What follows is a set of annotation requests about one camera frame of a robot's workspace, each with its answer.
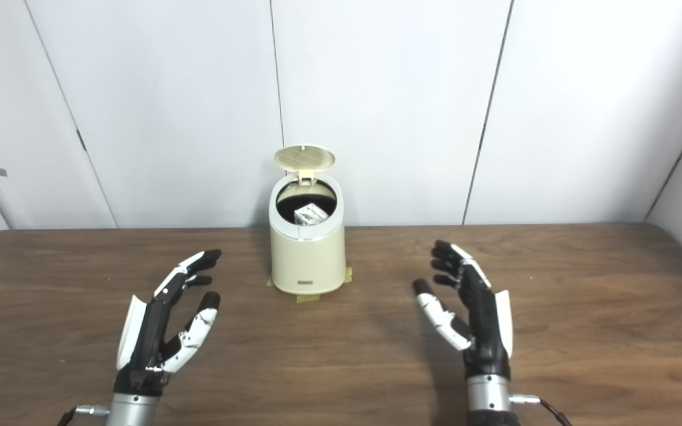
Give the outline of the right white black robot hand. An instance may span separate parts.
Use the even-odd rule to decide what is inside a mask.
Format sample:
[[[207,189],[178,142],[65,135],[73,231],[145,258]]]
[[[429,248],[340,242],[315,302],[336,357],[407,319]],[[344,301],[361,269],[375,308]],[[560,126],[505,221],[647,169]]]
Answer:
[[[436,240],[433,282],[456,291],[468,312],[462,320],[439,300],[427,281],[413,283],[417,303],[438,334],[462,353],[465,376],[496,375],[510,380],[513,319],[508,291],[496,293],[477,260],[453,243]]]

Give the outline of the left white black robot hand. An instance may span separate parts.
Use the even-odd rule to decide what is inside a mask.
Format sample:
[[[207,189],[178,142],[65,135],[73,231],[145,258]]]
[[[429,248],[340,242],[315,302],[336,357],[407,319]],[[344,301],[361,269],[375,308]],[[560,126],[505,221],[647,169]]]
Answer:
[[[212,283],[212,277],[201,272],[216,266],[220,256],[220,249],[193,254],[163,278],[149,301],[132,296],[117,350],[114,393],[160,397],[169,377],[200,350],[215,323],[219,293],[203,294],[195,314],[170,339],[166,337],[168,324],[187,289]]]

